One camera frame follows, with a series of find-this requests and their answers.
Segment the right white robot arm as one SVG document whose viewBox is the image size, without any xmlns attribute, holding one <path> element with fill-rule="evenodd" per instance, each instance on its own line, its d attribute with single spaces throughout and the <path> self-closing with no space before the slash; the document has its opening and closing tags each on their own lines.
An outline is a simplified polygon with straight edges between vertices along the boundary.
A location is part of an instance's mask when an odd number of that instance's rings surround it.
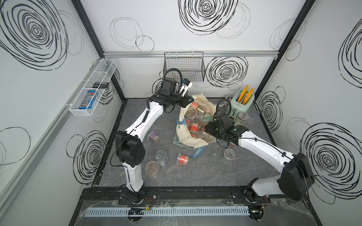
<svg viewBox="0 0 362 226">
<path fill-rule="evenodd" d="M 308 158 L 293 154 L 261 139 L 243 125 L 234 125 L 226 113 L 218 111 L 205 126 L 206 133 L 217 140 L 232 142 L 261 157 L 273 166 L 279 176 L 255 179 L 248 185 L 248 191 L 257 197 L 285 195 L 299 201 L 309 193 L 315 182 Z"/>
</svg>

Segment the clear purple seed jar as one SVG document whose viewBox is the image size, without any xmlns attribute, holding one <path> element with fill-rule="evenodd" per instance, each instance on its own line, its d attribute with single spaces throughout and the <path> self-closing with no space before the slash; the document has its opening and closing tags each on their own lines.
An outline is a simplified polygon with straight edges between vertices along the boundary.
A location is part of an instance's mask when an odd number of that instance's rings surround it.
<svg viewBox="0 0 362 226">
<path fill-rule="evenodd" d="M 147 139 L 151 143 L 156 144 L 160 140 L 160 137 L 156 132 L 152 131 L 148 134 Z"/>
</svg>

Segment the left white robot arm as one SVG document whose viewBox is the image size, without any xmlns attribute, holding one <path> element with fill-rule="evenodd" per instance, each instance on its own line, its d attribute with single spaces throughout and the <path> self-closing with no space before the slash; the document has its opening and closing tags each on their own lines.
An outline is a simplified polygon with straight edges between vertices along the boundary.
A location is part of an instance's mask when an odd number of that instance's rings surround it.
<svg viewBox="0 0 362 226">
<path fill-rule="evenodd" d="M 116 133 L 115 153 L 121 162 L 120 167 L 125 170 L 126 188 L 132 195 L 144 194 L 140 166 L 146 154 L 142 142 L 147 132 L 168 107 L 178 105 L 185 108 L 194 101 L 193 97 L 187 95 L 191 87 L 192 82 L 181 79 L 180 88 L 176 92 L 175 80 L 163 79 L 160 90 L 147 98 L 147 106 L 137 120 L 125 131 Z"/>
</svg>

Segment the clear plastic cup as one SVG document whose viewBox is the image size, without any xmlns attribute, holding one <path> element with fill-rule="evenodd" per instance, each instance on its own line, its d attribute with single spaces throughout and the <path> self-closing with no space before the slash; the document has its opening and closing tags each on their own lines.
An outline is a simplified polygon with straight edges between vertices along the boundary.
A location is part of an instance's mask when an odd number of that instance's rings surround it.
<svg viewBox="0 0 362 226">
<path fill-rule="evenodd" d="M 245 125 L 250 118 L 249 114 L 245 112 L 239 112 L 238 117 L 240 119 L 240 124 L 242 125 Z"/>
</svg>

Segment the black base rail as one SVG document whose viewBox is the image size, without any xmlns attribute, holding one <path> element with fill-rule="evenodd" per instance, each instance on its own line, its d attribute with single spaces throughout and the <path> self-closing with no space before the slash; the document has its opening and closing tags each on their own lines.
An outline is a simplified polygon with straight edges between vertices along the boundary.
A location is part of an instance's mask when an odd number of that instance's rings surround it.
<svg viewBox="0 0 362 226">
<path fill-rule="evenodd" d="M 134 192 L 126 187 L 91 187 L 82 191 L 81 201 L 118 201 L 132 204 L 142 198 L 153 203 L 171 200 L 230 200 L 234 204 L 269 204 L 271 199 L 287 198 L 285 195 L 253 195 L 245 186 L 158 186 L 143 187 Z"/>
</svg>

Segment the blue candy bag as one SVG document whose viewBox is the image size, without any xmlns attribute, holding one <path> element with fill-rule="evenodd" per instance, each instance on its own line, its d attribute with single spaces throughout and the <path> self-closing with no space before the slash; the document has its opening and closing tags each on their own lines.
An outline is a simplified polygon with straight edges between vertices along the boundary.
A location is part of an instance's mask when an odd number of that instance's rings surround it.
<svg viewBox="0 0 362 226">
<path fill-rule="evenodd" d="M 94 90 L 88 90 L 86 92 L 86 96 L 84 97 L 84 100 L 82 101 L 81 105 L 79 106 L 79 110 L 87 110 L 92 109 L 93 102 L 95 101 L 97 96 L 96 91 Z"/>
</svg>

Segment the yellow toast slice left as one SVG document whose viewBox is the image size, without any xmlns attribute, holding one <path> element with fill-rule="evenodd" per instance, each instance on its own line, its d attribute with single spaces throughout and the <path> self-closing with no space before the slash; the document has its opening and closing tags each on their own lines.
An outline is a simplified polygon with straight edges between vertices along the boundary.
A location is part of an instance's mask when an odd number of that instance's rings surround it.
<svg viewBox="0 0 362 226">
<path fill-rule="evenodd" d="M 248 91 L 249 86 L 247 85 L 243 91 L 241 92 L 241 94 L 239 95 L 237 102 L 240 102 L 242 100 L 242 98 L 246 95 L 247 91 Z"/>
</svg>

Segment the black aluminium frame post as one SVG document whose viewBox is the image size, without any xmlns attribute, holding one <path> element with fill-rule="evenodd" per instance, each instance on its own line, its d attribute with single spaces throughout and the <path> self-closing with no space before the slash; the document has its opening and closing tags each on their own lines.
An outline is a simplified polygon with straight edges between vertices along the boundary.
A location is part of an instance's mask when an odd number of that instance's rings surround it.
<svg viewBox="0 0 362 226">
<path fill-rule="evenodd" d="M 89 18 L 87 16 L 87 13 L 86 13 L 81 1 L 80 0 L 71 0 L 71 2 L 72 2 L 73 6 L 74 6 L 74 8 L 75 8 L 75 10 L 76 10 L 76 12 L 78 14 L 78 17 L 80 18 L 80 20 L 81 20 L 81 22 L 82 22 L 82 24 L 83 24 L 83 26 L 84 26 L 84 28 L 85 28 L 85 30 L 87 32 L 87 35 L 90 38 L 90 41 L 92 42 L 92 45 L 95 48 L 98 56 L 100 58 L 104 58 L 104 53 L 105 52 L 103 50 L 103 47 L 102 47 L 102 45 L 101 45 L 101 43 L 100 43 L 94 29 L 93 29 L 93 26 L 92 26 L 92 24 L 91 24 L 91 22 L 90 22 L 90 20 L 89 20 Z M 114 76 L 111 77 L 111 81 L 112 81 L 112 84 L 115 87 L 116 92 L 119 95 L 121 101 L 125 102 L 126 97 L 124 96 L 124 93 L 123 93 L 123 91 L 122 91 L 122 89 L 121 89 L 121 87 L 119 85 L 119 82 L 117 81 L 117 79 Z"/>
</svg>

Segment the mint green toaster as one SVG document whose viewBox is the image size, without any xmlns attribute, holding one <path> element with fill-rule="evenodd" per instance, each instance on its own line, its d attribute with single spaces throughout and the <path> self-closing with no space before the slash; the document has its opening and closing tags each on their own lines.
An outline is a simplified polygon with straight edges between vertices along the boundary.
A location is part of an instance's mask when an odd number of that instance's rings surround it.
<svg viewBox="0 0 362 226">
<path fill-rule="evenodd" d="M 251 96 L 249 97 L 248 101 L 246 102 L 246 104 L 243 104 L 243 101 L 245 99 L 245 97 L 248 95 L 248 92 L 246 93 L 246 95 L 242 98 L 242 100 L 240 102 L 238 102 L 239 96 L 241 95 L 242 90 L 238 91 L 233 97 L 228 96 L 227 99 L 230 101 L 231 103 L 231 112 L 229 113 L 229 119 L 232 122 L 241 122 L 243 121 L 243 119 L 241 119 L 239 117 L 239 113 L 247 113 L 250 109 L 250 107 L 252 106 L 252 103 L 255 99 L 255 95 L 251 94 Z"/>
</svg>

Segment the grey label seed jar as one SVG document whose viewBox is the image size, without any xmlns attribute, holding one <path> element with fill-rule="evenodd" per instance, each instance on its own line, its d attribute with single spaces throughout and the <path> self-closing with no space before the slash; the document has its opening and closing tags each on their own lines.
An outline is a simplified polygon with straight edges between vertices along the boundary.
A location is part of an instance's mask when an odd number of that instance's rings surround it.
<svg viewBox="0 0 362 226">
<path fill-rule="evenodd" d="M 167 152 L 165 150 L 158 150 L 155 154 L 156 162 L 164 167 L 168 164 Z"/>
</svg>

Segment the red label seed jar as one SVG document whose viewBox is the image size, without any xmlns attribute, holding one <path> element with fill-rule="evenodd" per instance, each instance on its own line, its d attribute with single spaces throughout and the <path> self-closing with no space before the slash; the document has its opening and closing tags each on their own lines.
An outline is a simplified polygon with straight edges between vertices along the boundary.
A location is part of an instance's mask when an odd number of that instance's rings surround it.
<svg viewBox="0 0 362 226">
<path fill-rule="evenodd" d="M 189 162 L 189 157 L 187 155 L 184 155 L 183 153 L 178 154 L 176 160 L 177 165 L 187 165 L 188 162 Z"/>
</svg>

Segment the clear brown seed jar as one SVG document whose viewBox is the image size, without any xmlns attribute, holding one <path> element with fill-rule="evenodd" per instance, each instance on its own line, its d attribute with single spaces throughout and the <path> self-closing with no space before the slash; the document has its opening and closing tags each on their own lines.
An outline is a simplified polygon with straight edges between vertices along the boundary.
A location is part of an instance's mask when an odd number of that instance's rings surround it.
<svg viewBox="0 0 362 226">
<path fill-rule="evenodd" d="M 148 175 L 156 175 L 159 172 L 160 165 L 157 161 L 149 161 L 145 165 L 145 171 Z"/>
</svg>

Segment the orange label seed jar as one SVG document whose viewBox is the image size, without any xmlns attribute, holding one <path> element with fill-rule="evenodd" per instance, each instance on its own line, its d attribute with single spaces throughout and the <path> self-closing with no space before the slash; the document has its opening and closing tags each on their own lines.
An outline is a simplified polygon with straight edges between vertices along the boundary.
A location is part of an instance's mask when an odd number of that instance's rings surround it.
<svg viewBox="0 0 362 226">
<path fill-rule="evenodd" d="M 190 125 L 189 132 L 192 137 L 199 137 L 200 124 L 197 122 L 193 122 Z"/>
</svg>

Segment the yellow toast slice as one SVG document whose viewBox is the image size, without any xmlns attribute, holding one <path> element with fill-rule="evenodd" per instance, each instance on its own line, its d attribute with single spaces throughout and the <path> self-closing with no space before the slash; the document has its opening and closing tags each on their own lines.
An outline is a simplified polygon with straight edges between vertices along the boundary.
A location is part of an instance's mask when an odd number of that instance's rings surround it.
<svg viewBox="0 0 362 226">
<path fill-rule="evenodd" d="M 240 102 L 242 100 L 242 98 L 246 95 L 247 91 L 248 91 L 249 86 L 247 85 L 243 91 L 241 92 L 241 94 L 239 95 L 237 102 Z"/>
<path fill-rule="evenodd" d="M 251 99 L 251 97 L 252 97 L 252 95 L 253 95 L 253 91 L 254 91 L 254 89 L 251 89 L 251 90 L 247 93 L 244 101 L 242 102 L 243 105 L 246 105 L 246 104 L 248 103 L 248 101 Z"/>
</svg>

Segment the teal green label jar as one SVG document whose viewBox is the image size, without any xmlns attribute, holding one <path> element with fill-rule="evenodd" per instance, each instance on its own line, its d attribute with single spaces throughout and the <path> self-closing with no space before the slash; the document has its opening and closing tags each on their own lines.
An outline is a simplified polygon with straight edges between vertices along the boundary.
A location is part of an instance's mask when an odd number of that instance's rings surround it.
<svg viewBox="0 0 362 226">
<path fill-rule="evenodd" d="M 211 113 L 205 113 L 203 115 L 203 119 L 202 119 L 203 123 L 209 123 L 209 122 L 212 122 L 212 121 L 213 121 L 213 115 Z"/>
</svg>

